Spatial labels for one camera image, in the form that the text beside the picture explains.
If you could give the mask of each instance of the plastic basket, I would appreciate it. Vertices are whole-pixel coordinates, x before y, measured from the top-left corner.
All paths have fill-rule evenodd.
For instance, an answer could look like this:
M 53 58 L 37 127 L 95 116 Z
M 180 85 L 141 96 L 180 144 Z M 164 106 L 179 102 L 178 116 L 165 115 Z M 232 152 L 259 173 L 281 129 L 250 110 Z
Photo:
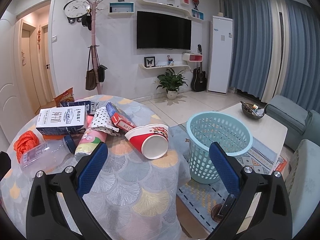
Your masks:
M 211 143 L 218 142 L 233 157 L 249 151 L 253 138 L 238 119 L 220 112 L 195 114 L 187 122 L 190 137 L 189 166 L 191 177 L 203 184 L 216 182 L 220 177 L 209 157 Z

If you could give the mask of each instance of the red paper cup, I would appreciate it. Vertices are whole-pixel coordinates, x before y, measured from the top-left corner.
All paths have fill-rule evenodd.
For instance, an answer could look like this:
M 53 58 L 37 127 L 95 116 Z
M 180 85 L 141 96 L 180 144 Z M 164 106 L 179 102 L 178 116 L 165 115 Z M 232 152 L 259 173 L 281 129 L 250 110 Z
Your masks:
M 155 160 L 168 151 L 168 130 L 166 125 L 150 124 L 130 130 L 125 137 L 146 158 Z

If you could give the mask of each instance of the potted plant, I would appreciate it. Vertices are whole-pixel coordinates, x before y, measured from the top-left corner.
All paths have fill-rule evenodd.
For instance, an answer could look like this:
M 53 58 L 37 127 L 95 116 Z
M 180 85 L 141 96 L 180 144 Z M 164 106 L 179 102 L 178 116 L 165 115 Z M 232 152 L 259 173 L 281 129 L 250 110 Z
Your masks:
M 157 76 L 160 83 L 160 85 L 157 86 L 157 89 L 165 88 L 169 100 L 174 100 L 177 97 L 179 87 L 184 84 L 188 85 L 185 82 L 185 77 L 181 74 L 182 71 L 183 70 L 178 74 L 175 74 L 172 68 L 167 68 L 167 72 L 165 74 Z

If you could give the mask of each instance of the white wall shelf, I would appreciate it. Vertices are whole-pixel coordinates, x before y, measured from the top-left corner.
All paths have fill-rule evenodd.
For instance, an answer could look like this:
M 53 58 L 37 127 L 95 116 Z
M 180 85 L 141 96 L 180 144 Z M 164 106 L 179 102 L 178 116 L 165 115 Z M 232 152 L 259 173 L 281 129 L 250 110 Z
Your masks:
M 108 14 L 134 14 L 134 2 L 111 2 Z
M 144 64 L 139 64 L 139 67 L 140 68 L 143 68 L 143 69 L 155 69 L 155 68 L 170 68 L 170 67 L 187 67 L 187 68 L 190 68 L 189 65 L 173 65 L 173 66 L 155 66 L 155 67 L 145 67 Z
M 188 6 L 190 5 L 190 0 L 180 0 L 180 4 L 183 6 Z
M 183 53 L 182 60 L 187 62 L 202 62 L 203 57 L 201 54 Z
M 196 20 L 199 22 L 202 22 L 204 20 L 204 14 L 194 9 L 191 9 L 190 16 L 192 20 Z
M 170 9 L 170 10 L 174 10 L 174 11 L 178 11 L 180 13 L 183 13 L 185 16 L 191 16 L 191 12 L 180 8 L 180 7 L 176 7 L 176 6 L 172 6 L 172 5 L 167 5 L 164 3 L 157 3 L 157 2 L 147 2 L 145 0 L 137 0 L 137 2 L 141 5 L 148 5 L 148 6 L 153 6 L 153 7 L 159 7 L 159 8 L 163 8 L 163 9 Z

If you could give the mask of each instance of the rug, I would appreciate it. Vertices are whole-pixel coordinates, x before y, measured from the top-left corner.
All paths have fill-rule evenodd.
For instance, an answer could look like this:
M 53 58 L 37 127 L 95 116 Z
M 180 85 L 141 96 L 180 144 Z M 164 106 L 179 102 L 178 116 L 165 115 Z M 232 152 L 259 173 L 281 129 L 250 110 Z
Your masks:
M 189 137 L 186 129 L 187 123 L 170 128 L 174 138 L 175 149 L 189 160 Z M 277 154 L 263 143 L 253 138 L 251 149 L 236 159 L 242 166 L 250 166 L 256 173 L 269 174 L 276 161 Z M 229 195 L 221 179 L 212 184 L 201 184 L 191 179 L 177 191 L 177 195 L 196 217 L 196 219 L 212 232 L 218 223 L 211 218 L 211 209 L 219 203 L 223 203 Z

